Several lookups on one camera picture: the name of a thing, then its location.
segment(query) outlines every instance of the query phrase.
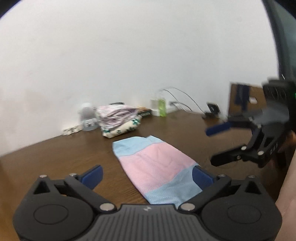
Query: ribbed black surface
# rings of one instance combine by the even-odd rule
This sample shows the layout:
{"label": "ribbed black surface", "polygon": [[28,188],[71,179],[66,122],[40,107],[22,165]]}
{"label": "ribbed black surface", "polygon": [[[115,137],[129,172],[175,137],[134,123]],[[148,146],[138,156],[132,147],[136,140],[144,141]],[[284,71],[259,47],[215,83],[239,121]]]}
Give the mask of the ribbed black surface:
{"label": "ribbed black surface", "polygon": [[181,214],[173,205],[123,205],[101,215],[79,241],[217,241],[194,215]]}

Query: blue stripe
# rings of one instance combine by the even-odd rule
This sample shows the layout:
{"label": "blue stripe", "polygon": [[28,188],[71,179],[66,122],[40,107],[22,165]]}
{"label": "blue stripe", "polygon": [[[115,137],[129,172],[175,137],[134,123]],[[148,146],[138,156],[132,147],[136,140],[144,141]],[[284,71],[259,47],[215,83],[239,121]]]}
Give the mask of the blue stripe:
{"label": "blue stripe", "polygon": [[192,165],[179,172],[173,180],[160,188],[147,192],[145,198],[150,204],[175,204],[176,208],[183,202],[202,192],[192,179]]}
{"label": "blue stripe", "polygon": [[117,157],[121,156],[130,156],[138,151],[143,150],[144,148],[155,144],[162,143],[161,139],[158,139],[154,136],[148,137],[130,137],[120,141],[113,142],[112,148],[113,152]]}

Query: blue gripper pad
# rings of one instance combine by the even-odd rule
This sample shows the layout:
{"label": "blue gripper pad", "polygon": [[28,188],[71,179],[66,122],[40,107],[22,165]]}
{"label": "blue gripper pad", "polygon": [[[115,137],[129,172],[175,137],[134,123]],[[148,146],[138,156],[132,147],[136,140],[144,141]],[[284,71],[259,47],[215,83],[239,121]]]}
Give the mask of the blue gripper pad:
{"label": "blue gripper pad", "polygon": [[214,134],[217,134],[221,131],[227,131],[228,129],[231,128],[231,123],[230,122],[225,122],[219,125],[215,125],[215,126],[211,126],[209,128],[206,129],[205,134],[207,136],[211,136]]}
{"label": "blue gripper pad", "polygon": [[103,179],[103,168],[100,165],[95,165],[87,172],[79,175],[80,182],[93,190]]}
{"label": "blue gripper pad", "polygon": [[195,166],[192,169],[192,179],[202,190],[204,190],[214,183],[215,176],[203,170],[200,166]]}

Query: wooden table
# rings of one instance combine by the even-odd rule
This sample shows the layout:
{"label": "wooden table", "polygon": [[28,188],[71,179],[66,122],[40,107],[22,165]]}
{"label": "wooden table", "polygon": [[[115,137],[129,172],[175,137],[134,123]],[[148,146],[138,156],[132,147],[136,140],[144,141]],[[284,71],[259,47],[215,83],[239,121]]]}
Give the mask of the wooden table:
{"label": "wooden table", "polygon": [[132,136],[153,135],[171,144],[198,162],[213,174],[227,174],[233,179],[247,175],[259,176],[270,194],[276,198],[284,173],[278,172],[270,162],[259,169],[251,162],[238,161],[221,167],[213,167],[210,157],[219,151],[247,143],[249,130],[235,129],[207,137],[200,115],[184,111],[174,112],[166,118],[145,117],[133,132],[107,139],[100,130],[59,136],[23,148],[0,158],[0,240],[16,241],[12,226],[15,209],[32,183],[40,174],[51,179],[62,179],[69,173],[82,173],[95,164],[104,169],[103,181],[94,189],[118,207],[121,203],[147,203],[132,185],[112,151],[112,142]]}

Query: circular cover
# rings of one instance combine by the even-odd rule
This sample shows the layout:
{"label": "circular cover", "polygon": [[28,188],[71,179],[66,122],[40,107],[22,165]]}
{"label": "circular cover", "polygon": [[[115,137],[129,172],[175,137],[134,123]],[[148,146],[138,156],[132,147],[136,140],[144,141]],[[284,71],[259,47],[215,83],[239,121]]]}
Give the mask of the circular cover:
{"label": "circular cover", "polygon": [[82,234],[93,219],[91,207],[76,198],[37,194],[15,212],[17,233],[31,241],[64,241]]}
{"label": "circular cover", "polygon": [[211,201],[202,210],[202,220],[214,236],[229,241],[269,240],[281,227],[281,214],[272,200],[252,193]]}

